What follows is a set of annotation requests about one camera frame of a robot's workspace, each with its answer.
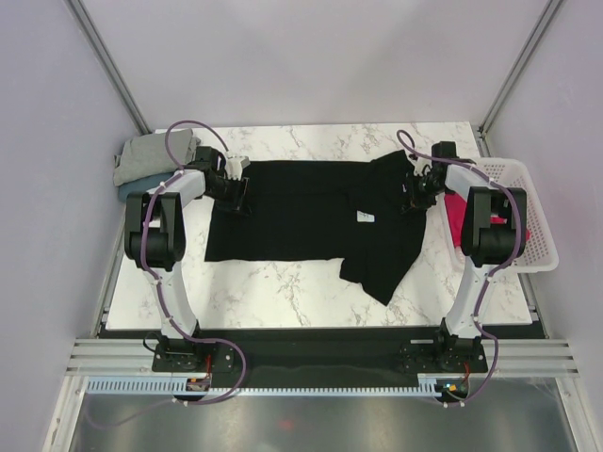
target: reflective metal surface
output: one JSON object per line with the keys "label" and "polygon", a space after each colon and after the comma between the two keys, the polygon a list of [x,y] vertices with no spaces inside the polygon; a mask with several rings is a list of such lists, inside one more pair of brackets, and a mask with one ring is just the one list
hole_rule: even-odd
{"label": "reflective metal surface", "polygon": [[[86,395],[97,423],[161,400]],[[465,408],[415,398],[240,396],[206,407],[169,404],[97,430],[80,416],[74,452],[575,451],[554,380],[495,380]]]}

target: white clothing tag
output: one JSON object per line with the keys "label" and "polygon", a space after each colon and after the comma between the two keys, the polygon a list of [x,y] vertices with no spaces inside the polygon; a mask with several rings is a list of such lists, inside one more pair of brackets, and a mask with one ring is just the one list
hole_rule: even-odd
{"label": "white clothing tag", "polygon": [[356,211],[356,220],[359,223],[374,223],[375,216],[370,214],[365,214],[364,212]]}

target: black cloth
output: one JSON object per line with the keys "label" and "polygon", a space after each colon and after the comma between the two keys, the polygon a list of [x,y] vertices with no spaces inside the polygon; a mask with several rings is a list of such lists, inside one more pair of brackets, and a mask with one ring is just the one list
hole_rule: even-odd
{"label": "black cloth", "polygon": [[340,278],[387,305],[425,233],[425,212],[401,213],[411,168],[403,151],[371,162],[252,162],[243,172],[252,215],[214,208],[205,261],[343,258]]}

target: marble tabletop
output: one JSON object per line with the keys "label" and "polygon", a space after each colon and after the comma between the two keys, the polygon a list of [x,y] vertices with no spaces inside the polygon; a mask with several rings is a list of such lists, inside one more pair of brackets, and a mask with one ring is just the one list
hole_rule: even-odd
{"label": "marble tabletop", "polygon": [[[462,157],[479,156],[467,122],[413,124],[304,125],[221,128],[231,154],[253,160],[368,161],[400,148],[404,128],[416,148],[452,140]],[[204,144],[220,148],[205,130]],[[339,279],[341,259],[304,262],[204,261],[213,201],[193,201],[184,210],[187,251],[183,275],[188,299],[202,329],[437,325],[452,306],[462,272],[448,254],[438,206],[427,214],[423,250],[387,307],[360,284]],[[528,324],[530,312],[516,275],[502,277],[486,324]],[[151,286],[132,261],[123,258],[106,327],[150,330],[160,327]]]}

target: plastic basket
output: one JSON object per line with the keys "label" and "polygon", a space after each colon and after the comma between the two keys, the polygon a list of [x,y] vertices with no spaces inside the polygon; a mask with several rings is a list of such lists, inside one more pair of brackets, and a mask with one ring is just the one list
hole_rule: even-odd
{"label": "plastic basket", "polygon": [[[546,223],[545,212],[538,200],[536,188],[526,166],[517,160],[507,158],[474,158],[473,160],[478,168],[494,179],[495,182],[509,187],[521,187],[528,194],[530,239],[526,242],[524,253],[514,260],[513,265],[507,271],[536,273],[538,271],[550,271],[557,267],[559,255],[548,228],[548,223]],[[464,256],[460,250],[455,250],[452,245],[448,214],[443,197],[438,200],[438,205],[444,221],[444,236],[447,241],[450,259],[454,267],[463,270]]]}

